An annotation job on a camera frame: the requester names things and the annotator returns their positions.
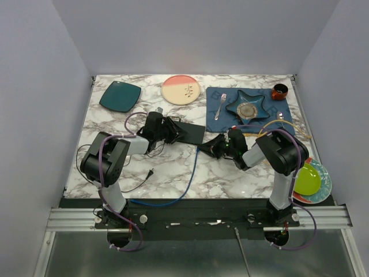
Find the black network switch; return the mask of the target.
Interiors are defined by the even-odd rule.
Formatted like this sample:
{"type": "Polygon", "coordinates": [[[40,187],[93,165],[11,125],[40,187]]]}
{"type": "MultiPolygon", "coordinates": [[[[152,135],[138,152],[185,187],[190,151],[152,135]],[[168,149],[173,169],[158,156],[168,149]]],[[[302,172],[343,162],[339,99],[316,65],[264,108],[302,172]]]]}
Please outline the black network switch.
{"type": "Polygon", "coordinates": [[[191,145],[200,145],[203,143],[204,134],[206,127],[201,125],[195,125],[192,123],[185,123],[175,121],[175,125],[183,130],[180,137],[176,142],[191,144],[191,145]]]}

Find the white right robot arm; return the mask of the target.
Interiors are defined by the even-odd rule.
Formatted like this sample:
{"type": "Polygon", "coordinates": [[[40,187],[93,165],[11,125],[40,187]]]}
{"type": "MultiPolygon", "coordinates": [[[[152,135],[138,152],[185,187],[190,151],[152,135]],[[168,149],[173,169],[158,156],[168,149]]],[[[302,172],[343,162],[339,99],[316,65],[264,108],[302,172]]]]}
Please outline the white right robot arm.
{"type": "Polygon", "coordinates": [[[269,203],[272,208],[265,212],[266,221],[278,226],[286,220],[285,209],[292,205],[292,192],[299,170],[309,152],[306,146],[283,128],[273,129],[256,139],[248,147],[239,129],[231,129],[227,135],[220,134],[198,149],[216,159],[230,158],[243,171],[267,160],[274,170],[274,184],[269,203]]]}

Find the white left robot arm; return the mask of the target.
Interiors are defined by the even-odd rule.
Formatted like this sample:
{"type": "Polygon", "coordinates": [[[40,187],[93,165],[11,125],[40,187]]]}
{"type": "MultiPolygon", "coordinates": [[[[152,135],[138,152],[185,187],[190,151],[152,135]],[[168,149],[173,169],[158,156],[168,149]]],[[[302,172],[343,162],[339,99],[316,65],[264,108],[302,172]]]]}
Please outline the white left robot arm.
{"type": "Polygon", "coordinates": [[[110,211],[108,221],[114,227],[121,228],[128,220],[124,211],[126,199],[119,186],[126,157],[148,154],[157,142],[173,144],[186,135],[177,122],[157,111],[148,114],[145,125],[137,134],[97,134],[81,161],[80,170],[96,185],[103,207],[110,211]]]}

